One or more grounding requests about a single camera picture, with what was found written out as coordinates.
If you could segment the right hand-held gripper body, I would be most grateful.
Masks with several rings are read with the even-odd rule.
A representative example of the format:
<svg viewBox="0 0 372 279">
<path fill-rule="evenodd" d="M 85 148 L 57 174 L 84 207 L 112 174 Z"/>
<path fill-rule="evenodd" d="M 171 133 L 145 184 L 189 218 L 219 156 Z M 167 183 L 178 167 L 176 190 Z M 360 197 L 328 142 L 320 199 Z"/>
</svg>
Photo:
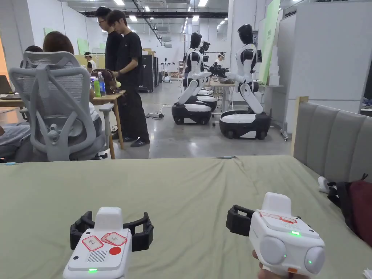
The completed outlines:
<svg viewBox="0 0 372 279">
<path fill-rule="evenodd" d="M 267 192 L 251 219 L 249 240 L 263 268 L 277 275 L 317 275 L 325 243 L 307 223 L 292 216 L 289 197 Z"/>
</svg>

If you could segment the person's right hand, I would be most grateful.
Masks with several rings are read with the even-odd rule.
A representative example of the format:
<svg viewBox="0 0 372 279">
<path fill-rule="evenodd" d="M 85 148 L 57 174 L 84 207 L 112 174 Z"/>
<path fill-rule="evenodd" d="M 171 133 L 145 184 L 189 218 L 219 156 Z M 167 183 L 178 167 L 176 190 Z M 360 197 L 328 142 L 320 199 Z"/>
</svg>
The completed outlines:
<svg viewBox="0 0 372 279">
<path fill-rule="evenodd" d="M 278 275 L 263 268 L 261 261 L 259 262 L 260 271 L 258 272 L 258 279 L 292 279 L 292 275 Z"/>
</svg>

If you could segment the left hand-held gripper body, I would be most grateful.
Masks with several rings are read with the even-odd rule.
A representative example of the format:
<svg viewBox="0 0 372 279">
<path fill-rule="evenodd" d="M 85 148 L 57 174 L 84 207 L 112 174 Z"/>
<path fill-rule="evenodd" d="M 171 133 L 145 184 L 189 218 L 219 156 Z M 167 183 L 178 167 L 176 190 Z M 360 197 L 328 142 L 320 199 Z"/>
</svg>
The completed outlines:
<svg viewBox="0 0 372 279">
<path fill-rule="evenodd" d="M 123 228 L 122 210 L 99 208 L 94 228 L 84 232 L 63 271 L 64 279 L 125 279 L 132 234 Z"/>
</svg>

